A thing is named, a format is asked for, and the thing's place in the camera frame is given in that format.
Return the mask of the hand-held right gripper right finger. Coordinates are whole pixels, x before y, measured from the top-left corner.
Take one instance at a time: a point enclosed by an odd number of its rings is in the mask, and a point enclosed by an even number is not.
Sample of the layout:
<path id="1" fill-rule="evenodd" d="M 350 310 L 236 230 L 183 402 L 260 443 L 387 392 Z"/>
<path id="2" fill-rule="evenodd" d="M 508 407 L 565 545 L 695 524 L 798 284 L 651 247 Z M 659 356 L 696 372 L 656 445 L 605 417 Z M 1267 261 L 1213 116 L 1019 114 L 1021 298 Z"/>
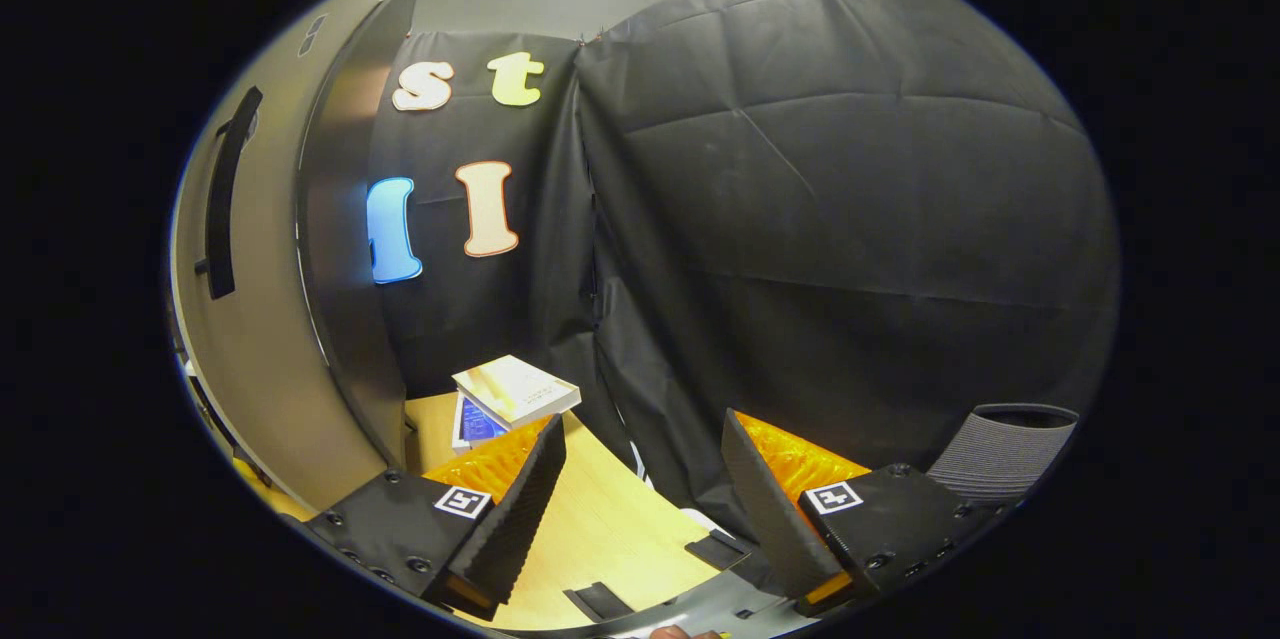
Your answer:
<path id="1" fill-rule="evenodd" d="M 910 465 L 870 470 L 733 408 L 721 453 L 776 580 L 805 616 L 910 585 L 995 517 Z"/>

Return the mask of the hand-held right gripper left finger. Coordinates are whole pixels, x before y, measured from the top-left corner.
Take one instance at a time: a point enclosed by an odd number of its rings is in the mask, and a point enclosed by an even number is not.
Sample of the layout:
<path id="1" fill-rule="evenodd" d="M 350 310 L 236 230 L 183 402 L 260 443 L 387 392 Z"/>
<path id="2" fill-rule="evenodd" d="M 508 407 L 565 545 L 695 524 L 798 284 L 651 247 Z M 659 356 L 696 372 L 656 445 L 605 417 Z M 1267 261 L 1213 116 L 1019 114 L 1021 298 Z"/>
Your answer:
<path id="1" fill-rule="evenodd" d="M 303 538 L 404 597 L 492 620 L 509 602 L 566 461 L 564 420 L 499 437 L 434 478 L 387 470 Z"/>

